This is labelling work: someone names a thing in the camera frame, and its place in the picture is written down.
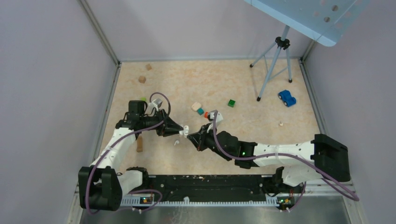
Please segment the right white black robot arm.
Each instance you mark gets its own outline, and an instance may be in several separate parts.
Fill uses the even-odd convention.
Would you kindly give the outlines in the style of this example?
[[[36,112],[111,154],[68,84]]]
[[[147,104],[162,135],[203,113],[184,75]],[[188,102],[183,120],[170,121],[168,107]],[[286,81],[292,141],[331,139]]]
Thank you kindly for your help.
[[[241,141],[226,131],[214,133],[207,124],[187,139],[198,151],[210,149],[240,168],[276,166],[273,182],[279,192],[322,178],[351,180],[347,146],[325,134],[315,134],[313,140],[303,143],[269,145]]]

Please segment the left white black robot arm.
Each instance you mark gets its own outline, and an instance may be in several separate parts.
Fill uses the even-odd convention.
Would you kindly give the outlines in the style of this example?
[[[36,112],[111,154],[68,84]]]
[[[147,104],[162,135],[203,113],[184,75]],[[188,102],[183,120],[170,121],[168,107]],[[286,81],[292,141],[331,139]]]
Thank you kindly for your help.
[[[144,177],[144,168],[131,168],[117,175],[129,148],[137,141],[140,133],[155,130],[158,136],[186,136],[188,127],[173,121],[169,114],[160,109],[162,101],[147,103],[131,100],[124,118],[115,126],[113,135],[99,156],[90,166],[78,172],[80,206],[87,211],[116,211],[123,196],[135,189],[144,193],[150,181]]]

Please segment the white earbud charging case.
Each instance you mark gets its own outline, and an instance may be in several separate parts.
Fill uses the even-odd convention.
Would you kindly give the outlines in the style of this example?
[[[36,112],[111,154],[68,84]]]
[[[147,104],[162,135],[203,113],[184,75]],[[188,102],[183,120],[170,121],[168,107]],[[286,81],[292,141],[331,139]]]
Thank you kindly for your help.
[[[183,129],[179,131],[179,135],[184,138],[187,138],[187,136],[189,135],[189,126],[187,125],[183,126]]]

